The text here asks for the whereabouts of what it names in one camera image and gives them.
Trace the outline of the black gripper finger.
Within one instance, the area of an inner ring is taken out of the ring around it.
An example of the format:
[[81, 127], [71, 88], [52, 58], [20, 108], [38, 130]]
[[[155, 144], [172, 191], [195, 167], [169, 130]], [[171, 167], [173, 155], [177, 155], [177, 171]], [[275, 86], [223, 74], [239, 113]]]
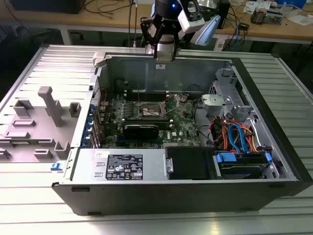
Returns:
[[[156, 28], [154, 36], [152, 36], [148, 30], [151, 26]], [[142, 17], [140, 19], [140, 27], [147, 44], [154, 49], [154, 58], [157, 58], [157, 45], [163, 35], [163, 23], [161, 17], [154, 16], [153, 18]]]
[[179, 22], [173, 23], [171, 26], [171, 29], [170, 29], [170, 32], [174, 37], [174, 49], [173, 49], [173, 53], [172, 53], [172, 61], [174, 61], [178, 47], [180, 46], [180, 40], [179, 40], [179, 32], [180, 31], [181, 31], [180, 23]]

